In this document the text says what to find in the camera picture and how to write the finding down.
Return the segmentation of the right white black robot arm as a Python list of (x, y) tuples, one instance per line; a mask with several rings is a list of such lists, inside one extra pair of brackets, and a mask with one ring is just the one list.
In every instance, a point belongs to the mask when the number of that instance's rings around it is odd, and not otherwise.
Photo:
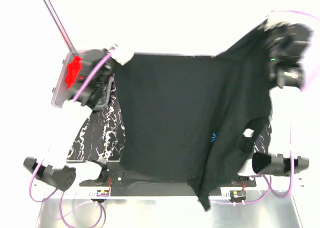
[(261, 24), (235, 44), (237, 77), (230, 113), (233, 117), (235, 144), (225, 155), (228, 183), (239, 186), (245, 175), (288, 176), (308, 168), (303, 158), (289, 159), (254, 151), (254, 142), (272, 117), (270, 91), (281, 89), (275, 102), (280, 109), (277, 126), (291, 135), (291, 122), (301, 116), (299, 98), (306, 74), (300, 64), (311, 44), (312, 31), (303, 24)]

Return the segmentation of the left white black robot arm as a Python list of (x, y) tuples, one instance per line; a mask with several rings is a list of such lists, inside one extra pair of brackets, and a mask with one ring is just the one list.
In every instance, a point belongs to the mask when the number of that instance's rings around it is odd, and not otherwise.
[(114, 45), (110, 49), (92, 49), (73, 54), (73, 60), (66, 66), (65, 98), (60, 105), (61, 113), (57, 121), (60, 128), (44, 157), (48, 162), (33, 157), (27, 157), (23, 162), (32, 174), (29, 191), (34, 180), (63, 192), (74, 183), (76, 170), (66, 166), (66, 158), (80, 127), (103, 96), (103, 89), (117, 64), (112, 58), (116, 50)]

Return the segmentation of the black t shirt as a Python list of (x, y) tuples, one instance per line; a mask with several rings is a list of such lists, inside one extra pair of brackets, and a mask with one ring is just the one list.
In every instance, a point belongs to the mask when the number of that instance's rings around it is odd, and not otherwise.
[(121, 165), (209, 193), (230, 182), (269, 121), (267, 33), (211, 56), (135, 54), (115, 72), (125, 126)]

